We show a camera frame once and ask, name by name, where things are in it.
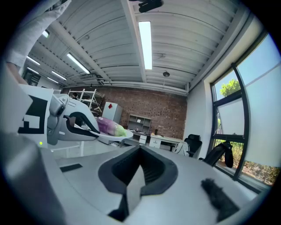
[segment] fluorescent light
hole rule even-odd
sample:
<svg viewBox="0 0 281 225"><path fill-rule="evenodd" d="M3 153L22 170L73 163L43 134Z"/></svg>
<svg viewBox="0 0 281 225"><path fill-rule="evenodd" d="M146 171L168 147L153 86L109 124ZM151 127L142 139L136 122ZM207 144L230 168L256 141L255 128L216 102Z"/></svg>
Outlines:
<svg viewBox="0 0 281 225"><path fill-rule="evenodd" d="M52 71L52 73L55 74L55 75L57 75L58 77L64 79L64 80L66 80L64 77L62 77L61 75L57 74L56 72Z"/></svg>
<svg viewBox="0 0 281 225"><path fill-rule="evenodd" d="M33 70L33 69L29 68L29 67L27 67L27 69L31 70L32 72L34 72L36 74L39 74L37 71L35 71L35 70Z"/></svg>
<svg viewBox="0 0 281 225"><path fill-rule="evenodd" d="M78 65L85 73L89 74L89 70L87 70L76 58L74 58L70 53L66 55L69 57L76 65Z"/></svg>
<svg viewBox="0 0 281 225"><path fill-rule="evenodd" d="M39 63L39 62L35 61L33 58L30 58L29 56L27 56L27 59L29 59L30 61L32 61L32 62L34 62L34 63L36 63L37 65L40 65L40 63Z"/></svg>
<svg viewBox="0 0 281 225"><path fill-rule="evenodd" d="M55 80L53 80L53 79L51 79L51 78L49 78L49 77L47 77L49 80L51 80L51 81L54 81L55 83L58 83L57 81L55 81Z"/></svg>
<svg viewBox="0 0 281 225"><path fill-rule="evenodd" d="M49 36L49 32L47 32L46 30L44 30L42 34L43 34L45 37L48 37L48 36Z"/></svg>
<svg viewBox="0 0 281 225"><path fill-rule="evenodd" d="M139 22L145 69L152 69L151 26L150 22Z"/></svg>

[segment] ceiling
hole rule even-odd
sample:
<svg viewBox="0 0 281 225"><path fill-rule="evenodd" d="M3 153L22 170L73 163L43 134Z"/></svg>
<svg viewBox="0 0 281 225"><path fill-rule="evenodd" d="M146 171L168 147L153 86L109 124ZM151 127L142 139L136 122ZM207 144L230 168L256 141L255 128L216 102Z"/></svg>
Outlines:
<svg viewBox="0 0 281 225"><path fill-rule="evenodd" d="M186 95L190 83L237 35L235 28L243 22L238 0L164 0L163 6L146 13L139 13L139 3L72 0L47 28L49 36L41 36L29 53L41 65L26 64L63 87L96 85L103 79L104 85ZM151 22L152 70L144 69L138 30L143 21ZM91 74L74 64L68 53Z"/></svg>

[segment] brick wall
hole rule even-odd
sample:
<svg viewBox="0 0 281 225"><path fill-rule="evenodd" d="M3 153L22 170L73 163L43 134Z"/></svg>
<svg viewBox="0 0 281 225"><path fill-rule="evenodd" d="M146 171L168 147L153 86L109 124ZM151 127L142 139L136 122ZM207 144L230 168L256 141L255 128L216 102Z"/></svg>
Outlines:
<svg viewBox="0 0 281 225"><path fill-rule="evenodd" d="M113 102L123 108L120 124L127 125L129 114L151 118L150 133L158 129L158 134L182 139L187 112L186 97L166 94L160 91L150 91L123 87L96 87L105 94L104 102ZM83 87L71 88L72 91L82 91ZM69 88L62 93L68 94Z"/></svg>

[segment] office chair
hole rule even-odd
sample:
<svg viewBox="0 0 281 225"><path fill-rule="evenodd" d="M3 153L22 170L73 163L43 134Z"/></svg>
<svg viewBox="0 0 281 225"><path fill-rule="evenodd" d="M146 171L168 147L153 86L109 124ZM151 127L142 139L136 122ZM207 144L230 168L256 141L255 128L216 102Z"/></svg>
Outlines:
<svg viewBox="0 0 281 225"><path fill-rule="evenodd" d="M189 151L187 151L189 157L193 157L193 155L202 145L202 141L200 141L200 135L190 134L184 141L189 145Z"/></svg>
<svg viewBox="0 0 281 225"><path fill-rule="evenodd" d="M216 162L225 154L224 162L227 167L232 168L233 166L233 155L232 155L232 145L229 141L220 143L210 151L206 158L199 158L199 160L211 165L212 167Z"/></svg>

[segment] window frame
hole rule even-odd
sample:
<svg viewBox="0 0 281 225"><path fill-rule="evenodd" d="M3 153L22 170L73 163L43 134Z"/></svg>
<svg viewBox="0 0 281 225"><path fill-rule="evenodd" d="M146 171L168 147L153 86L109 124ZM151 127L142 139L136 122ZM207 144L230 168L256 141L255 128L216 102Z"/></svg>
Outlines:
<svg viewBox="0 0 281 225"><path fill-rule="evenodd" d="M231 63L230 67L221 75L219 76L215 81L210 83L211 91L212 91L212 102L213 102L213 121L212 121L212 132L211 132L211 138L208 148L208 153L213 149L213 145L215 143L216 139L220 140L229 140L231 142L238 142L243 143L243 150L241 154L241 158L239 160L238 167L235 171L235 173L231 173L229 171L226 171L222 169L221 167L215 165L215 168L219 171L225 173L226 175L230 176L234 181L239 182L240 184L244 185L246 188L254 191L255 193L259 194L264 189L262 187L259 187L257 185L251 185L251 182L249 180L246 181L245 178L241 178L241 172L245 163L245 157L247 153L247 147L248 147L248 141L249 141L249 132L250 132L250 109L249 109L249 100L247 96L246 87L244 85L243 79L240 75L240 72L238 70L238 65L242 63L258 46L259 44L264 40L264 38L268 35L268 32L266 30L263 30L261 34L258 36L258 38L254 41L254 43L244 52L244 54L234 63ZM227 76L232 70L234 70L237 80L240 85L240 90L224 97L223 99L220 99L218 101L214 102L214 95L215 95L215 84ZM242 98L243 102L243 109L244 109L244 134L243 135L233 135L233 134L215 134L216 129L216 114L217 109L221 105L225 105L229 102L235 101L239 98Z"/></svg>

